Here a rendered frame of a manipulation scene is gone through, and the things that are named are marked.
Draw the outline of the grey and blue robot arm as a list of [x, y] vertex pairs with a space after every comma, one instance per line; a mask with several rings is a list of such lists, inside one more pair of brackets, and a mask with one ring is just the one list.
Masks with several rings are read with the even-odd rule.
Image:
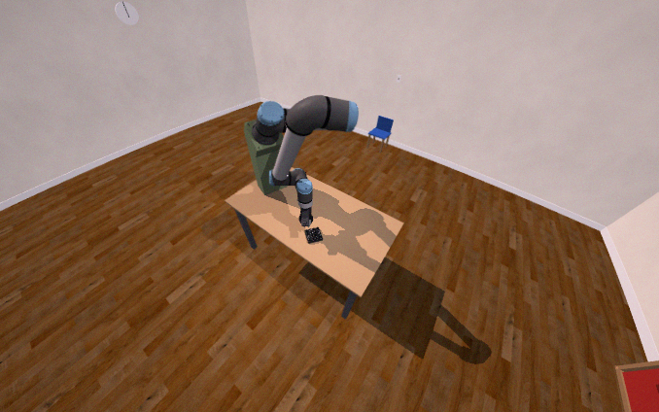
[[[358, 117], [359, 109], [355, 102], [324, 95], [306, 97], [291, 109], [283, 109], [274, 101], [262, 103], [252, 127], [254, 139], [262, 145], [272, 145], [278, 140], [280, 132], [285, 132], [274, 169], [269, 171], [270, 185], [295, 186], [298, 206], [310, 208], [313, 205], [311, 181], [300, 168], [290, 171], [305, 137], [313, 130], [351, 132], [357, 125]], [[303, 209], [301, 226], [309, 226], [309, 209]]]

